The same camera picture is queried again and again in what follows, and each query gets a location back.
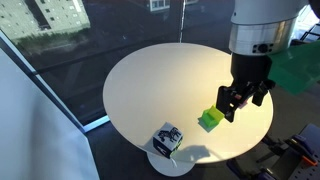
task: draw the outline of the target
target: window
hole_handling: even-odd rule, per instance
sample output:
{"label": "window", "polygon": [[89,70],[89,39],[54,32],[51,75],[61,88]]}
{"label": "window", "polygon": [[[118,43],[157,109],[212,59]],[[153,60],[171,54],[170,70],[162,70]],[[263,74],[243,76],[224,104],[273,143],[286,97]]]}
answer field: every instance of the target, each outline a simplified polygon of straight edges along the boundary
{"label": "window", "polygon": [[164,2],[163,1],[159,1],[159,7],[164,7]]}
{"label": "window", "polygon": [[0,11],[5,13],[0,12],[0,21],[8,18],[11,25],[3,24],[2,29],[6,30],[4,33],[9,39],[26,39],[22,43],[12,42],[19,42],[17,49],[34,67],[37,76],[62,98],[83,125],[106,115],[101,98],[103,84],[108,72],[122,57],[156,43],[179,41],[182,1],[170,1],[171,5],[175,4],[173,9],[163,14],[154,14],[150,7],[153,4],[156,10],[159,4],[167,7],[165,4],[169,0],[148,0],[149,8],[144,10],[132,3],[142,0],[121,1],[121,5],[118,1],[94,0],[94,6],[89,0],[26,0],[31,1],[39,5],[40,18],[35,9],[28,9],[25,1],[13,3],[16,8],[23,7],[18,17],[6,4],[10,0],[0,0]]}
{"label": "window", "polygon": [[158,1],[153,1],[153,2],[152,2],[152,7],[153,7],[153,8],[158,7]]}

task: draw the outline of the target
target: white round table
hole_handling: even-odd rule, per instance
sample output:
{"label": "white round table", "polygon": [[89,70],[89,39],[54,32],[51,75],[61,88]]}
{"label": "white round table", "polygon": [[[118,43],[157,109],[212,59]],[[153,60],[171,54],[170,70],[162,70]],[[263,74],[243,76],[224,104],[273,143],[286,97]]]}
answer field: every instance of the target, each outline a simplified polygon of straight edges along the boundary
{"label": "white round table", "polygon": [[[114,127],[146,151],[153,167],[167,176],[187,173],[195,163],[239,156],[254,147],[270,128],[270,94],[263,105],[238,109],[234,122],[223,119],[213,129],[199,118],[216,102],[218,88],[229,86],[231,56],[195,44],[166,43],[146,47],[122,59],[109,73],[103,102]],[[177,167],[152,145],[152,136],[171,123],[183,133],[173,155]]]}

